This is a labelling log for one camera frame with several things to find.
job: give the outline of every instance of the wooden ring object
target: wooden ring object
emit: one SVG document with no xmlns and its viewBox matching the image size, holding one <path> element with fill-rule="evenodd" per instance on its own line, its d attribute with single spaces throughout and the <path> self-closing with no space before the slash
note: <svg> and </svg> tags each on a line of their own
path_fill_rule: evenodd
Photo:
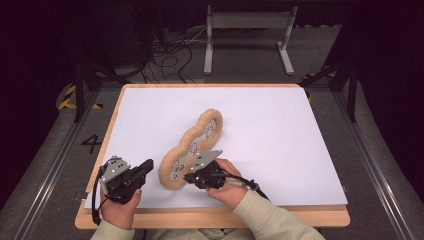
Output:
<svg viewBox="0 0 424 240">
<path fill-rule="evenodd" d="M 186 181 L 184 175 L 196 161 L 196 155 L 209 151 L 219 140 L 223 127 L 222 115 L 218 110 L 208 109 L 195 126 L 187 130 L 177 147 L 171 149 L 163 158 L 158 174 L 163 187 L 169 190 L 182 188 Z"/>
</svg>

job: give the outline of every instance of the electrical cable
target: electrical cable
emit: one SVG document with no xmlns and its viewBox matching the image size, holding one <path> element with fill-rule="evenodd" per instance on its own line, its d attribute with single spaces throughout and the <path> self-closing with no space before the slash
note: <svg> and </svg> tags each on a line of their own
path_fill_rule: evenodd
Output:
<svg viewBox="0 0 424 240">
<path fill-rule="evenodd" d="M 236 175 L 233 175 L 233 174 L 229 174 L 229 173 L 228 174 L 210 174 L 209 176 L 213 177 L 213 178 L 221 178 L 221 177 L 235 178 L 235 179 L 239 180 L 240 182 L 244 183 L 251 190 L 257 192 L 261 197 L 269 200 L 269 198 L 265 195 L 265 193 L 262 192 L 262 190 L 260 189 L 259 184 L 255 183 L 255 180 L 253 180 L 253 179 L 249 181 L 245 178 L 242 178 L 240 176 L 236 176 Z"/>
</svg>

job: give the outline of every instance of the black cable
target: black cable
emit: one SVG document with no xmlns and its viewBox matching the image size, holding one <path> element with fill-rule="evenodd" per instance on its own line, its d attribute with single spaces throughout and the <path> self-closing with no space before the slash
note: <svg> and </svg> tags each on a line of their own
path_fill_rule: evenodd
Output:
<svg viewBox="0 0 424 240">
<path fill-rule="evenodd" d="M 93 186 L 93 196 L 91 196 L 91 216 L 93 218 L 93 222 L 97 225 L 100 224 L 100 214 L 99 209 L 96 209 L 96 192 L 97 192 L 97 183 L 100 177 L 103 175 L 102 167 L 100 167 L 99 172 L 97 173 L 96 180 L 94 181 Z"/>
<path fill-rule="evenodd" d="M 247 180 L 245 178 L 242 178 L 240 176 L 236 176 L 233 174 L 211 174 L 210 177 L 230 177 L 230 178 L 235 178 L 239 181 L 241 181 L 242 183 L 244 183 L 246 186 L 248 186 L 251 190 L 257 192 L 261 197 L 269 200 L 269 198 L 265 195 L 264 192 L 262 192 L 262 190 L 259 187 L 259 184 L 255 183 L 255 180 Z"/>
</svg>

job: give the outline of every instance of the metal frame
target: metal frame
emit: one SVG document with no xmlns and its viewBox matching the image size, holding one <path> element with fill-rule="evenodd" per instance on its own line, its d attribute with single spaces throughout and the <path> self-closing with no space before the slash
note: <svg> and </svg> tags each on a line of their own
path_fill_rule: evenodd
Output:
<svg viewBox="0 0 424 240">
<path fill-rule="evenodd" d="M 287 54 L 287 44 L 293 29 L 296 12 L 297 6 L 292 7 L 290 12 L 213 12 L 211 5 L 208 5 L 204 74 L 212 74 L 213 28 L 282 28 L 284 29 L 284 39 L 281 42 L 277 42 L 278 51 L 287 75 L 293 75 L 294 70 Z"/>
</svg>

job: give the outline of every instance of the black curtain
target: black curtain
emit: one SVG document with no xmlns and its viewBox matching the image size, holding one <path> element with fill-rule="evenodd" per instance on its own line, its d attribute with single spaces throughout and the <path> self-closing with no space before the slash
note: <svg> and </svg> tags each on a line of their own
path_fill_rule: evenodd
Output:
<svg viewBox="0 0 424 240">
<path fill-rule="evenodd" d="M 369 46 L 359 80 L 375 122 L 399 167 L 424 202 L 424 7 L 408 2 L 372 6 Z"/>
<path fill-rule="evenodd" d="M 56 24 L 37 2 L 0 3 L 0 208 L 48 135 L 72 73 Z"/>
</svg>

